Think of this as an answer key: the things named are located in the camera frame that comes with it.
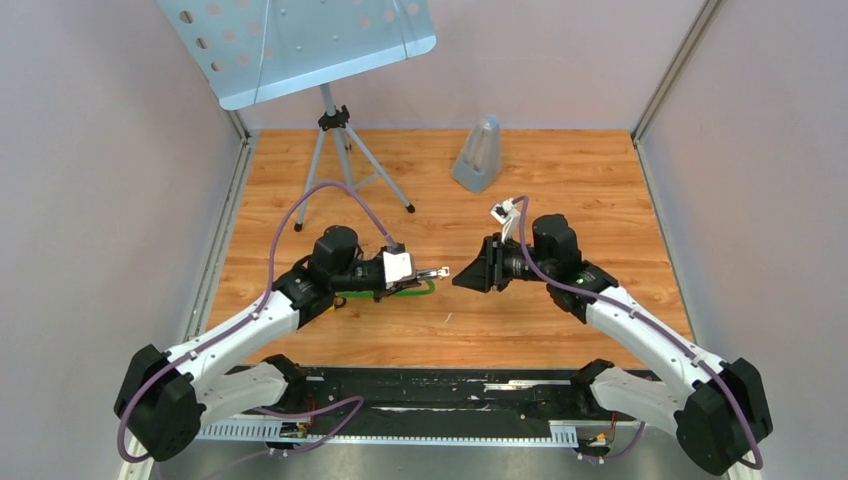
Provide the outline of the green cable lock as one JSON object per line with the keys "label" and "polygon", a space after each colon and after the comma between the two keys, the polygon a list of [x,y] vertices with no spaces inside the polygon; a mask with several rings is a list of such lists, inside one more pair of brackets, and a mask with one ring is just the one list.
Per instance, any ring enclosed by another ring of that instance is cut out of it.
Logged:
{"label": "green cable lock", "polygon": [[427,296],[433,294],[436,291],[436,280],[446,279],[451,275],[450,268],[448,266],[443,266],[439,268],[431,268],[425,270],[419,270],[417,273],[417,277],[414,280],[408,281],[399,287],[391,287],[387,293],[385,292],[375,292],[375,291],[348,291],[348,292],[338,292],[336,294],[337,298],[351,299],[351,298],[370,298],[375,302],[380,301],[382,298],[386,298],[388,296],[399,295],[399,296]]}

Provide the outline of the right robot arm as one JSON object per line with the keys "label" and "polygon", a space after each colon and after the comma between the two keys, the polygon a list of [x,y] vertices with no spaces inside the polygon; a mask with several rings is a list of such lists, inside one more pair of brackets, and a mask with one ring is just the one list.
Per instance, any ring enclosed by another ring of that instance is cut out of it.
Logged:
{"label": "right robot arm", "polygon": [[502,233],[485,237],[454,285],[488,293],[513,280],[545,283],[560,310],[616,340],[655,376],[647,380],[596,359],[574,379],[577,413],[592,418],[608,410],[653,426],[711,475],[736,465],[761,469],[758,444],[773,423],[757,368],[699,347],[644,309],[612,275],[583,259],[564,215],[535,219],[531,233],[531,243]]}

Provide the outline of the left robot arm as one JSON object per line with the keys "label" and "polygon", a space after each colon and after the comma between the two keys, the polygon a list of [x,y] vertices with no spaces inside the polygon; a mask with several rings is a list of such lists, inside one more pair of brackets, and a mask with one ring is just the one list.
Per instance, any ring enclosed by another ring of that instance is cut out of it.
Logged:
{"label": "left robot arm", "polygon": [[331,309],[340,293],[369,291],[381,299],[418,283],[404,244],[366,258],[353,229],[327,228],[310,254],[229,320],[165,350],[148,344],[134,353],[114,404],[118,442],[131,434],[145,449],[144,459],[163,462],[219,420],[272,405],[298,411],[307,389],[293,362],[277,354],[246,370],[236,366]]}

